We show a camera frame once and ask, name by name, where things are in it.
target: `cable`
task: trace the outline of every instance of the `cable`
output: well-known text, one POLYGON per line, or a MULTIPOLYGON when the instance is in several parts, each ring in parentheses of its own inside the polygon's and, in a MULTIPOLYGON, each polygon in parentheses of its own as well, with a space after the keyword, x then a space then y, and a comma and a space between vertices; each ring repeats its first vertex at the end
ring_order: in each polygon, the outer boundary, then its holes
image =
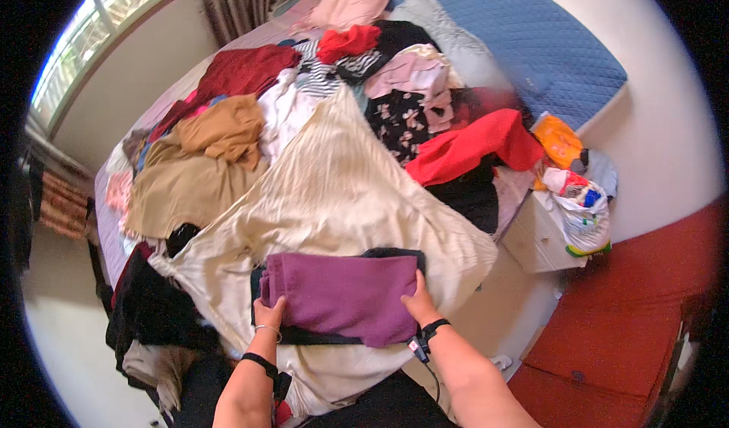
POLYGON ((433 375, 433 379, 435 379, 435 388, 436 388, 436 396, 435 396, 435 403, 440 404, 440 382, 438 381, 438 378, 435 376, 435 373, 433 373, 433 370, 430 369, 427 363, 424 363, 425 368, 428 368, 428 371, 433 375))

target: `white plastic bag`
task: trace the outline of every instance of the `white plastic bag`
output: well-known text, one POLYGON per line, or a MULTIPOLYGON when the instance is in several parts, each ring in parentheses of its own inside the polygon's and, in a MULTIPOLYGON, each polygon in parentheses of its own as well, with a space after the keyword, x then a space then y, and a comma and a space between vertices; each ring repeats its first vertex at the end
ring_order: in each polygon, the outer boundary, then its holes
POLYGON ((589 208, 580 206, 569 198, 551 194, 563 219, 562 231, 567 241, 566 250, 574 257, 612 249, 607 196, 602 187, 593 187, 600 193, 600 198, 589 208))

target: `window sill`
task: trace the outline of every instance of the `window sill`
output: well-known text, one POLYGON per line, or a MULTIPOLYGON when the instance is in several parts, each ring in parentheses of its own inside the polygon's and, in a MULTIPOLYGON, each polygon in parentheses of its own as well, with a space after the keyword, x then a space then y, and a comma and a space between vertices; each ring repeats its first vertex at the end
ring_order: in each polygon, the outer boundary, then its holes
POLYGON ((149 20, 154 14, 159 12, 172 1, 174 0, 149 0, 148 2, 145 2, 129 18, 124 20, 124 22, 117 28, 117 33, 110 36, 101 45, 101 48, 94 53, 88 63, 86 63, 86 66, 82 68, 78 76, 76 76, 74 81, 71 83, 66 95, 63 96, 58 108, 53 113, 53 116, 48 123, 48 139, 50 141, 55 138, 60 125, 63 124, 63 120, 66 118, 68 110, 71 108, 71 105, 73 105, 76 101, 84 86, 86 86, 101 64, 103 64, 109 55, 111 55, 114 50, 132 34, 132 32, 141 26, 142 23, 149 20))

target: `black wristband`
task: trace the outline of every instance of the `black wristband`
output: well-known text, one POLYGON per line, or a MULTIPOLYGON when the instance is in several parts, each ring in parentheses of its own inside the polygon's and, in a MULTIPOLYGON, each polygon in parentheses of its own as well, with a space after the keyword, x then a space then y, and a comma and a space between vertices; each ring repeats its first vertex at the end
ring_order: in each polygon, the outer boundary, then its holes
POLYGON ((451 323, 446 319, 438 319, 435 322, 431 322, 427 324, 425 327, 422 328, 423 331, 423 339, 427 343, 428 340, 435 336, 435 329, 440 327, 441 325, 450 325, 451 323))
POLYGON ((263 367, 263 369, 266 370, 266 375, 274 380, 276 380, 276 376, 278 376, 278 368, 273 366, 273 363, 269 362, 269 360, 266 360, 265 358, 261 357, 259 354, 254 354, 253 352, 246 352, 243 354, 243 357, 241 360, 251 360, 252 362, 256 362, 259 365, 263 367))
POLYGON ((266 370, 266 375, 273 379, 273 398, 277 403, 280 403, 286 398, 286 394, 289 392, 289 386, 291 385, 291 376, 286 373, 279 373, 278 368, 273 366, 273 363, 253 352, 246 352, 241 357, 241 360, 251 360, 266 370))

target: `cream blanket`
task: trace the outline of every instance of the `cream blanket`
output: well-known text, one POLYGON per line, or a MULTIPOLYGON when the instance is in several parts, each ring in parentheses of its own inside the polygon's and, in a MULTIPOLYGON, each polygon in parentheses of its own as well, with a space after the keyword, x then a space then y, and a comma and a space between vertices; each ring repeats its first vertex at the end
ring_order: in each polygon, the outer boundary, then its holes
MULTIPOLYGON (((497 258, 488 234, 400 168, 343 86, 245 196, 174 259, 154 255, 150 264, 176 278, 200 313, 244 351, 254 334, 250 273, 268 254, 351 256, 377 246, 425 253, 428 290, 446 316, 497 258)), ((405 345, 279 346, 277 365, 293 378, 286 401, 297 417, 353 403, 412 357, 405 345)))

